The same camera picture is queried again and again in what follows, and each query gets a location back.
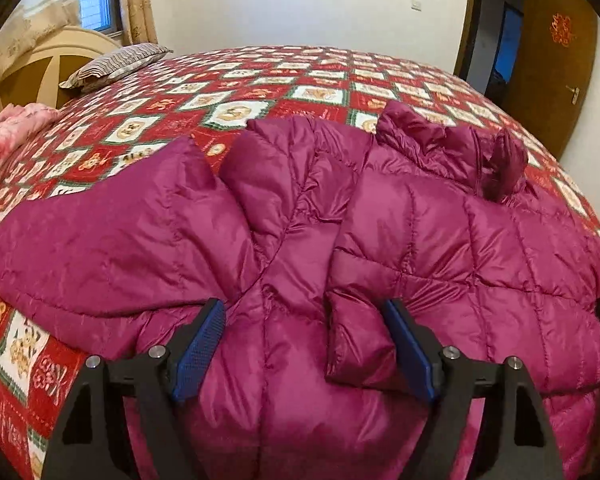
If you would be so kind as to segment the beige floral curtain left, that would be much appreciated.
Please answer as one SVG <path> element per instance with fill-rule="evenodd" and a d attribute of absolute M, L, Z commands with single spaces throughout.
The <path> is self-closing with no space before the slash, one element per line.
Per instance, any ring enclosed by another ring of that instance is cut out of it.
<path fill-rule="evenodd" d="M 0 29 L 0 79 L 47 36 L 79 26 L 80 12 L 79 0 L 20 0 Z"/>

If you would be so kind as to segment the striped pillow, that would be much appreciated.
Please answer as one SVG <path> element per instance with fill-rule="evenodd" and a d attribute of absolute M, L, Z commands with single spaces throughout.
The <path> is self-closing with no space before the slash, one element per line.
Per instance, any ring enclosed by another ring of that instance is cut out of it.
<path fill-rule="evenodd" d="M 94 58 L 71 74 L 58 87 L 88 93 L 99 90 L 162 60 L 172 50 L 160 44 L 132 44 Z"/>

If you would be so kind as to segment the cream wooden headboard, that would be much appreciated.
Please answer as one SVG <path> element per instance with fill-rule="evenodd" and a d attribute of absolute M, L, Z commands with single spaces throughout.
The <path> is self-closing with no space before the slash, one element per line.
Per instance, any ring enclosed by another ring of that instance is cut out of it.
<path fill-rule="evenodd" d="M 74 92 L 59 84 L 94 58 L 116 50 L 117 41 L 94 30 L 66 26 L 18 58 L 0 55 L 0 112 L 8 104 L 62 107 Z"/>

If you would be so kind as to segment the pink folded blanket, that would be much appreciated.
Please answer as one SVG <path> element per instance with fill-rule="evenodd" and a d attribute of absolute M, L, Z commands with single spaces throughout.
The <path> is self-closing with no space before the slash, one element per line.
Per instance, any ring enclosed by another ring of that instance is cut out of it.
<path fill-rule="evenodd" d="M 0 113 L 0 171 L 24 142 L 59 118 L 60 110 L 42 103 L 8 104 Z"/>

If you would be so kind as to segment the red patterned bedspread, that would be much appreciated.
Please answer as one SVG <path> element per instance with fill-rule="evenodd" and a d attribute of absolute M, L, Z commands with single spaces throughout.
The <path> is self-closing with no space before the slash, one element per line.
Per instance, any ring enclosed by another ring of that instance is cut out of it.
<path fill-rule="evenodd" d="M 445 127 L 509 131 L 524 174 L 592 232 L 600 222 L 554 156 L 513 117 L 429 65 L 331 48 L 246 47 L 179 56 L 68 103 L 0 183 L 0 224 L 21 203 L 76 194 L 187 136 L 219 170 L 248 122 L 306 116 L 374 133 L 390 102 Z M 0 298 L 0 450 L 20 477 L 42 474 L 57 415 L 90 354 Z"/>

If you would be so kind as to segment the red door decoration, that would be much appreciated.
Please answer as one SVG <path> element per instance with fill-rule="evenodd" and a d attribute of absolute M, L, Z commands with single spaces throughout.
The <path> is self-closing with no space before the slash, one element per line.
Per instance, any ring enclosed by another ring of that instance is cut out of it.
<path fill-rule="evenodd" d="M 560 44 L 562 47 L 568 48 L 576 39 L 576 35 L 572 31 L 570 16 L 555 13 L 550 22 L 550 36 L 554 44 Z"/>

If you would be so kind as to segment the beige floral curtain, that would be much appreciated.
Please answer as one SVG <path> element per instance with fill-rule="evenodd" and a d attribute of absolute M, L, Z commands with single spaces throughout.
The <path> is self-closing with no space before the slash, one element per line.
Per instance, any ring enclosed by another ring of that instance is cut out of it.
<path fill-rule="evenodd" d="M 79 26 L 80 12 L 79 0 L 20 0 L 0 29 L 0 79 L 47 36 Z"/>
<path fill-rule="evenodd" d="M 123 30 L 123 44 L 158 42 L 154 14 L 150 0 L 119 0 Z"/>

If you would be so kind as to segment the beige floral curtain right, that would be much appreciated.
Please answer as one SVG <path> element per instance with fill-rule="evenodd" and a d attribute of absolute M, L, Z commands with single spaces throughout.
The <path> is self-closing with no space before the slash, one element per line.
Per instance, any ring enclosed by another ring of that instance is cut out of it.
<path fill-rule="evenodd" d="M 158 42 L 154 14 L 150 0 L 119 0 L 123 30 L 123 44 Z"/>

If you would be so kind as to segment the magenta puffer jacket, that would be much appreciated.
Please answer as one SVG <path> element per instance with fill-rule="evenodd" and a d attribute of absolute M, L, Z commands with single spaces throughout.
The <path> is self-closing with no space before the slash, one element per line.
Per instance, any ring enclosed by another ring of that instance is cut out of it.
<path fill-rule="evenodd" d="M 600 234 L 509 131 L 390 102 L 374 133 L 248 122 L 219 170 L 187 136 L 0 224 L 0 298 L 115 360 L 204 303 L 226 325 L 178 426 L 212 479 L 394 479 L 422 433 L 382 304 L 473 359 L 519 356 L 569 479 L 600 426 Z"/>

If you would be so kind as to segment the brown wooden door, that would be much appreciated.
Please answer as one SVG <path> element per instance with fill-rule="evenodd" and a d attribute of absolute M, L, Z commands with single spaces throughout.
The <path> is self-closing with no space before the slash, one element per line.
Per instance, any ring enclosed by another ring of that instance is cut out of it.
<path fill-rule="evenodd" d="M 554 44 L 555 13 L 570 16 L 576 39 Z M 597 44 L 597 15 L 586 0 L 524 0 L 520 43 L 503 110 L 535 136 L 554 157 L 562 157 L 590 84 Z M 576 105 L 566 87 L 579 87 Z"/>

